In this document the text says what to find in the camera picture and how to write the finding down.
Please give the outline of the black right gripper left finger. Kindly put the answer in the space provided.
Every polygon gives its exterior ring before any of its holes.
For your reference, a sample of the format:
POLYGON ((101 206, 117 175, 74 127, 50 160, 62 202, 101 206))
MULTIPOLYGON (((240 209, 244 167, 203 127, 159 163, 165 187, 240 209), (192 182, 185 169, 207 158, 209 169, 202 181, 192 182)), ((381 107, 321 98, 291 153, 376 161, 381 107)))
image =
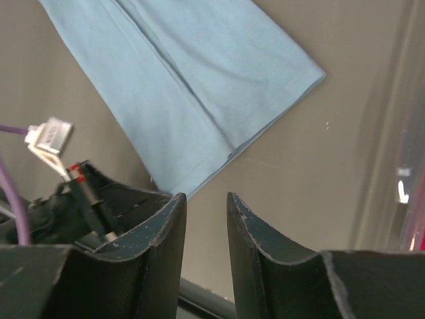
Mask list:
POLYGON ((1 317, 174 318, 186 220, 187 198, 179 193, 93 253, 3 245, 1 317))

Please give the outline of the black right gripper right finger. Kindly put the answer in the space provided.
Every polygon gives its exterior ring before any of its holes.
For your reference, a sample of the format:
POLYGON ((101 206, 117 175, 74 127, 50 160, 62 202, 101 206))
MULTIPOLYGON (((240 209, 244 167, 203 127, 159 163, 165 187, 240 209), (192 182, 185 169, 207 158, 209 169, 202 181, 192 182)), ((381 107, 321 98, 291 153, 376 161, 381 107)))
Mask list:
POLYGON ((313 251, 226 200, 239 318, 423 318, 424 254, 313 251))

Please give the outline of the light blue t-shirt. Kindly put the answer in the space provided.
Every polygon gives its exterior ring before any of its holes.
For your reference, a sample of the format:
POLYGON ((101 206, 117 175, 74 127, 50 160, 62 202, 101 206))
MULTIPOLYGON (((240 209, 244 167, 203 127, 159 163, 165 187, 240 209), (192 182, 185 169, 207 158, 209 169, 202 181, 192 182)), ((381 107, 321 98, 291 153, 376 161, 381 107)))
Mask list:
POLYGON ((325 72, 252 1, 43 1, 156 186, 194 195, 325 72))

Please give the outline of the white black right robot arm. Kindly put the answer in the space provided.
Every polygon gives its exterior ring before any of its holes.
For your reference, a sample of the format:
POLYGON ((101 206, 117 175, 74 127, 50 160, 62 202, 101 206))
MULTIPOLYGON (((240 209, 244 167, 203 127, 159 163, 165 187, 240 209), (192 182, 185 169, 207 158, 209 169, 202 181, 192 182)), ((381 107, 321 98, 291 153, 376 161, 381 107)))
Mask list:
POLYGON ((1 170, 2 318, 423 318, 424 251, 319 251, 226 200, 234 301, 181 279, 185 194, 134 189, 88 161, 63 166, 72 126, 22 134, 62 182, 21 198, 1 170))

